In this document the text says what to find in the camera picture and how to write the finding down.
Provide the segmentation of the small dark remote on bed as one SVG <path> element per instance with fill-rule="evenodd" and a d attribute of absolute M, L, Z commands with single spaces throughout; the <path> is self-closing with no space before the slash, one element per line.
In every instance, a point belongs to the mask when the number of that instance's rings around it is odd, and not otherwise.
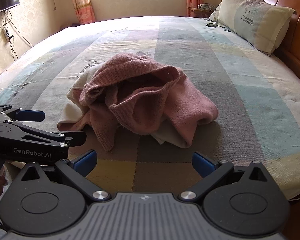
<path fill-rule="evenodd" d="M 206 26 L 207 27 L 211 27 L 211 28 L 216 28 L 216 27 L 218 27 L 218 24 L 216 24 L 216 23 L 208 23 Z"/>

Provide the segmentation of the pastel patchwork bed sheet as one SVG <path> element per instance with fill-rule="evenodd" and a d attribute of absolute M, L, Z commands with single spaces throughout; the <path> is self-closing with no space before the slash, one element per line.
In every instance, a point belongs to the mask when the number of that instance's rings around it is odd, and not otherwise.
<path fill-rule="evenodd" d="M 173 192 L 200 180 L 194 152 L 261 161 L 300 194 L 300 79 L 238 35 L 185 17 L 68 28 L 0 74 L 0 105 L 44 111 L 45 131 L 85 129 L 109 192 Z"/>

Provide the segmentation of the left orange plaid curtain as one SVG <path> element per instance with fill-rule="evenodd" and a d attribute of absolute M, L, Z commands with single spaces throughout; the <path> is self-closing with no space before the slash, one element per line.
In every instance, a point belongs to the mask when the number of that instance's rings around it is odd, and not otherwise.
<path fill-rule="evenodd" d="M 90 0 L 72 0 L 75 13 L 80 24 L 96 22 L 95 14 Z"/>

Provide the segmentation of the pastel patchwork pillow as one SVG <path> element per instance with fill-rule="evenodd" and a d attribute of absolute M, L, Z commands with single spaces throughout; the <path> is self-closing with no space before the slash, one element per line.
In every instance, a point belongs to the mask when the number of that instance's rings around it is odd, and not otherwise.
<path fill-rule="evenodd" d="M 257 50 L 271 54 L 277 49 L 296 11 L 264 0 L 222 0 L 217 22 L 247 40 Z"/>

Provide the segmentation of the cluttered items on nightstand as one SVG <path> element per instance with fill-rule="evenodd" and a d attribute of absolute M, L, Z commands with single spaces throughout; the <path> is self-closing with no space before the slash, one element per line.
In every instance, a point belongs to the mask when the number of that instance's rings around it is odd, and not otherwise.
<path fill-rule="evenodd" d="M 197 6 L 199 10 L 214 12 L 216 7 L 210 3 L 203 3 Z"/>

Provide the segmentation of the pink and white knit sweater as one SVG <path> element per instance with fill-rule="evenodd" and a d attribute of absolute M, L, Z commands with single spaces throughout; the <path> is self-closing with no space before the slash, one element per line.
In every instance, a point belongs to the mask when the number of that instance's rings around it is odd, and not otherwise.
<path fill-rule="evenodd" d="M 91 126 L 106 151 L 114 147 L 120 127 L 188 148 L 197 127 L 218 117 L 215 104 L 181 68 L 132 53 L 118 53 L 85 70 L 67 98 L 58 129 Z"/>

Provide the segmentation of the white power strip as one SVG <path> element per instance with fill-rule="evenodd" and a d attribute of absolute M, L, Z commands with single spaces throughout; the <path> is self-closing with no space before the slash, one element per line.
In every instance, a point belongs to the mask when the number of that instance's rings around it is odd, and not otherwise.
<path fill-rule="evenodd" d="M 8 31 L 8 28 L 7 27 L 3 27 L 2 31 L 4 32 L 4 35 L 5 35 L 5 38 L 6 38 L 7 42 L 9 42 L 10 41 L 10 33 Z"/>

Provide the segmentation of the wooden nightstand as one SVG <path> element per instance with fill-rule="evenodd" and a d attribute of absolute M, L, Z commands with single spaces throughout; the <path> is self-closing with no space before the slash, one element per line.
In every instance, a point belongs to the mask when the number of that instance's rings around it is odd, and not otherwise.
<path fill-rule="evenodd" d="M 189 17 L 196 17 L 196 18 L 209 18 L 212 14 L 211 10 L 201 10 L 198 8 L 191 8 L 187 7 L 187 12 Z"/>

